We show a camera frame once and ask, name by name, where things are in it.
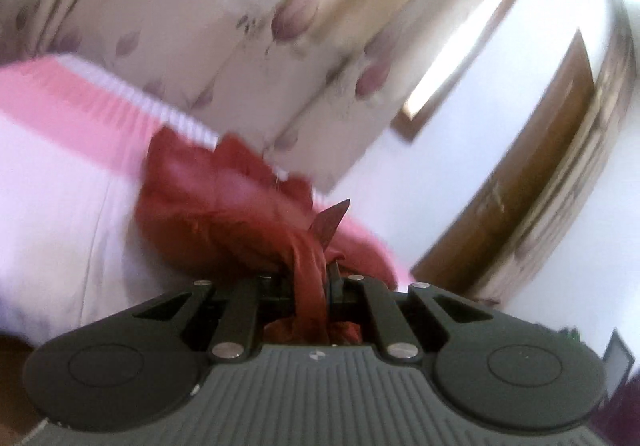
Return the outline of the red puffer jacket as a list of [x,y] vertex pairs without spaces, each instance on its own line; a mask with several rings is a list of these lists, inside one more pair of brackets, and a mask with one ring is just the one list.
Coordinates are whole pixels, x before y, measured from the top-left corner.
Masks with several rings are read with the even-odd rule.
[[326,266],[338,263],[398,286],[390,254],[346,219],[347,203],[319,211],[306,177],[277,174],[233,134],[214,148],[171,128],[154,134],[146,154],[134,221],[143,239],[179,272],[210,281],[282,273],[295,312],[268,324],[279,344],[357,344],[358,327],[330,321]]

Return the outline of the pink white bed sheet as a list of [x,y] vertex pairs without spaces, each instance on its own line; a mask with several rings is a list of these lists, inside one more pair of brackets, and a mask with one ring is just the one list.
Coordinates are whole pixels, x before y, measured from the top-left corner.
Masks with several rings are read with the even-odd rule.
[[31,346],[190,285],[134,224],[164,125],[221,138],[73,55],[1,69],[1,330]]

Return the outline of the brown wooden door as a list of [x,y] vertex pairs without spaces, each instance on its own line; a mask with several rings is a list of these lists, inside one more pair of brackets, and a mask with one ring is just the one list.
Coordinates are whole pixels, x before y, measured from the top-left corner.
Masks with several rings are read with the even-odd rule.
[[585,42],[576,32],[533,114],[503,159],[454,223],[412,266],[415,281],[457,295],[470,292],[559,167],[593,94]]

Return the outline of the floral beige curtain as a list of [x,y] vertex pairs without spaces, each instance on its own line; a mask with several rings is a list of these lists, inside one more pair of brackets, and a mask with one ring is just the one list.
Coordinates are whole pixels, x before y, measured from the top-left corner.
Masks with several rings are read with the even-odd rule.
[[75,53],[329,191],[394,118],[412,0],[1,0],[1,57]]

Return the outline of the wooden window frame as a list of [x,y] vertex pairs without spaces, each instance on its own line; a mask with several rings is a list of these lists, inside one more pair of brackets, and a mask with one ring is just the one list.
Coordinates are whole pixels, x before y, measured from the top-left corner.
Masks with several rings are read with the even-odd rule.
[[413,141],[480,54],[515,0],[412,0],[390,25],[398,36],[383,92],[390,128]]

